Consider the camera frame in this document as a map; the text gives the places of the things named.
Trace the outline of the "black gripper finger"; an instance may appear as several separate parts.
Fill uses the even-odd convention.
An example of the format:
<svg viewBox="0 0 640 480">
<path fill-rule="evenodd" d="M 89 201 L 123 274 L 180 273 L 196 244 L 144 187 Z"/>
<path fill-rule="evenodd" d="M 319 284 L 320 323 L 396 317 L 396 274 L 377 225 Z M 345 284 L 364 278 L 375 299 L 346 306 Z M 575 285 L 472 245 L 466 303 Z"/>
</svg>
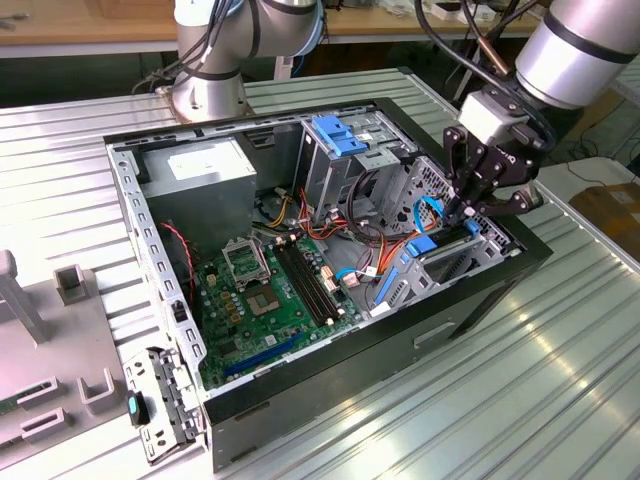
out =
<svg viewBox="0 0 640 480">
<path fill-rule="evenodd" d="M 482 196 L 485 181 L 477 175 L 477 167 L 486 155 L 486 148 L 461 127 L 448 127 L 443 133 L 443 145 L 448 154 L 447 179 L 453 190 L 443 219 L 447 225 L 457 225 L 466 216 L 468 207 L 475 208 Z"/>
<path fill-rule="evenodd" d="M 519 216 L 544 204 L 543 196 L 531 182 L 513 190 L 508 197 L 498 196 L 499 192 L 500 190 L 493 190 L 483 194 L 476 203 L 465 206 L 463 214 L 466 217 Z"/>
</svg>

